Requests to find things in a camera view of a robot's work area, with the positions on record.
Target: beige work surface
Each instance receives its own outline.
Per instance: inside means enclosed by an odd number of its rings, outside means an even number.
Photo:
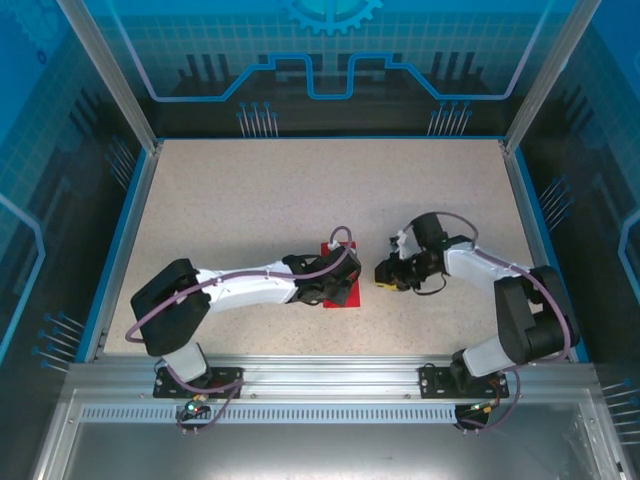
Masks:
[[[208,315],[206,353],[449,354],[494,335],[493,299],[450,278],[432,297],[373,284],[389,237],[432,210],[466,216],[479,244],[531,258],[495,140],[168,140],[162,149],[105,352],[144,353],[124,340],[131,296],[169,262],[196,268],[265,265],[318,253],[337,225],[354,233],[362,306],[255,305]],[[449,234],[466,226],[442,219]],[[430,279],[425,289],[437,287]]]

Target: red pad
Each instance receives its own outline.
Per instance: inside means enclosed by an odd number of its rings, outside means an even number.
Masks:
[[[340,245],[346,246],[346,242],[340,242]],[[356,250],[356,242],[353,242],[353,249]],[[327,242],[323,242],[320,244],[320,254],[328,255],[329,254],[329,244]],[[356,280],[356,283],[351,287],[351,293],[349,293],[349,297],[347,298],[347,303],[344,304],[344,307],[340,305],[336,305],[329,300],[325,300],[322,304],[324,308],[351,308],[351,307],[359,307],[360,306],[360,281]]]

